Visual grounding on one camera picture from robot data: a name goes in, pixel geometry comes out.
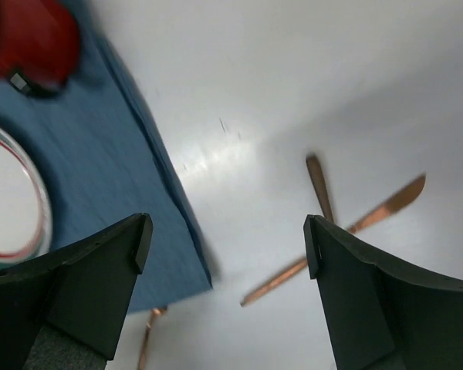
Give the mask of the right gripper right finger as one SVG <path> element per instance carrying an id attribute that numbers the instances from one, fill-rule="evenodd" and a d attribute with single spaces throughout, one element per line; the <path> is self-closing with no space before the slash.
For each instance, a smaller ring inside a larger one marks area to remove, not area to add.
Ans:
<path id="1" fill-rule="evenodd" d="M 463 280 L 321 216 L 309 215 L 303 230 L 338 369 L 463 369 Z"/>

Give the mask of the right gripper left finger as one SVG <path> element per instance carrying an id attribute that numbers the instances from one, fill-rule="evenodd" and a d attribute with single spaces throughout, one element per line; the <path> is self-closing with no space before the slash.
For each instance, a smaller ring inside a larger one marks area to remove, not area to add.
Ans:
<path id="1" fill-rule="evenodd" d="M 0 369 L 104 369 L 112 360 L 153 233 L 134 214 L 0 270 Z"/>

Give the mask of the copper fork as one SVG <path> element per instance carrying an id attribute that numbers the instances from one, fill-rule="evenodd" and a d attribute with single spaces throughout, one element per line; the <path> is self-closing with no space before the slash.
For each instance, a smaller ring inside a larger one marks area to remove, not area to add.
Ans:
<path id="1" fill-rule="evenodd" d="M 154 325 L 154 322 L 166 312 L 167 307 L 153 308 L 150 310 L 149 318 L 147 319 L 145 326 L 143 340 L 140 346 L 137 370 L 144 370 L 146 368 L 151 329 Z"/>

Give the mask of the copper knife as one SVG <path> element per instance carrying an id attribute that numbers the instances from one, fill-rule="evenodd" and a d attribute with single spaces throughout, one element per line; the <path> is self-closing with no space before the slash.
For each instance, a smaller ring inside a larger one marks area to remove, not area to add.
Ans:
<path id="1" fill-rule="evenodd" d="M 405 207 L 413 203 L 421 194 L 426 182 L 426 173 L 422 173 L 407 185 L 403 186 L 396 193 L 392 194 L 381 204 L 369 211 L 366 215 L 362 216 L 359 220 L 355 221 L 346 230 L 355 234 L 368 227 L 373 226 L 387 219 L 403 210 Z M 282 271 L 271 277 L 268 281 L 256 288 L 254 291 L 248 293 L 240 302 L 242 307 L 246 307 L 251 303 L 257 301 L 270 291 L 276 289 L 279 285 L 285 283 L 290 278 L 296 276 L 307 267 L 306 257 L 301 257 Z"/>

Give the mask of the white plate green red rim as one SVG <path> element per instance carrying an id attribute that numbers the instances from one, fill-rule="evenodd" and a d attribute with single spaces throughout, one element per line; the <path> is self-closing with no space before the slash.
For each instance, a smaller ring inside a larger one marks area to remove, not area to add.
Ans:
<path id="1" fill-rule="evenodd" d="M 0 128 L 0 269 L 46 254 L 52 209 L 26 151 Z"/>

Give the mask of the blue cloth placemat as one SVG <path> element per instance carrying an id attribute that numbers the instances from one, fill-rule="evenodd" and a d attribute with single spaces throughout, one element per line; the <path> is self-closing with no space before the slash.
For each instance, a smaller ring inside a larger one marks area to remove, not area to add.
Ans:
<path id="1" fill-rule="evenodd" d="M 130 310 L 145 311 L 212 287 L 198 223 L 152 115 L 110 44 L 87 39 L 80 68 L 56 99 L 0 82 L 0 127 L 37 166 L 53 210 L 52 249 L 135 213 L 154 225 Z"/>

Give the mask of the red mug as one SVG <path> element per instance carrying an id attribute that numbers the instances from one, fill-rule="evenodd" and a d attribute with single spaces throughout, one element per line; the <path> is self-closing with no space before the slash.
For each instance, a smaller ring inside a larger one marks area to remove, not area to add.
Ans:
<path id="1" fill-rule="evenodd" d="M 78 22 L 58 1 L 0 1 L 0 80 L 25 96 L 51 99 L 80 57 Z"/>

